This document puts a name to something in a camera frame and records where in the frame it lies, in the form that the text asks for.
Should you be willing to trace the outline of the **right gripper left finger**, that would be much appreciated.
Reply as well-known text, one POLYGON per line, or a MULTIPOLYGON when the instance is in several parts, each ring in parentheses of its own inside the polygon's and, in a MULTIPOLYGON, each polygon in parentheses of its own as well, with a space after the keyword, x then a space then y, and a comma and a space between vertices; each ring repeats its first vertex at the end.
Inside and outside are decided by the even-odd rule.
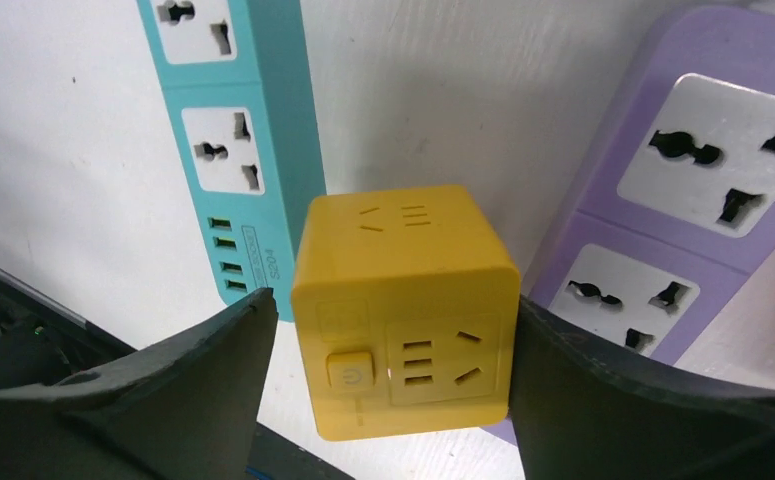
POLYGON ((0 389, 0 479, 242 479, 276 334, 269 288, 53 384, 0 389))

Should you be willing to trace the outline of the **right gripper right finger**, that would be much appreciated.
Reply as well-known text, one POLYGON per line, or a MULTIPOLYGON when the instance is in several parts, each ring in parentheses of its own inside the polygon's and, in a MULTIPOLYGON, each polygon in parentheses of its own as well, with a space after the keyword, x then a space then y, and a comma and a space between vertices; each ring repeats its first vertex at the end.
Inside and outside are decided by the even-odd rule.
POLYGON ((775 391, 652 360, 519 304, 510 417, 530 479, 775 479, 775 391))

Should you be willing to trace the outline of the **yellow cube adapter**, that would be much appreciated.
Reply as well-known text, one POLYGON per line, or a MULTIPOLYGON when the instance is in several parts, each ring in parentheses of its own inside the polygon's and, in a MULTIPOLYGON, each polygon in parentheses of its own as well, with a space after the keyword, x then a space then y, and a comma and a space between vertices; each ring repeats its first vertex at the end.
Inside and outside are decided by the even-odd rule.
POLYGON ((502 421, 520 283, 463 186, 316 198, 291 307, 319 436, 502 421))

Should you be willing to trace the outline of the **purple power strip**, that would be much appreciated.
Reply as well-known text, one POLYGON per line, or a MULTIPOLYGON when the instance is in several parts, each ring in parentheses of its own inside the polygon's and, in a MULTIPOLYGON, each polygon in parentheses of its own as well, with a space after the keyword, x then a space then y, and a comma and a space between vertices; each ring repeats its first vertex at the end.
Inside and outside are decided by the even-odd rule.
POLYGON ((526 275, 526 296, 630 351, 712 349, 775 389, 775 1, 647 31, 526 275))

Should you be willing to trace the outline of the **teal power strip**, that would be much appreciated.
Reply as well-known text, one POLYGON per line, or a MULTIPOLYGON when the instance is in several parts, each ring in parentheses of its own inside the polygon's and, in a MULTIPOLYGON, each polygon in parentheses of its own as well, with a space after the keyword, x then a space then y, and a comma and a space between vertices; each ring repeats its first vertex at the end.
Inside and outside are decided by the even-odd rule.
POLYGON ((301 5, 138 5, 221 300, 270 288, 293 320, 294 262, 326 191, 301 5))

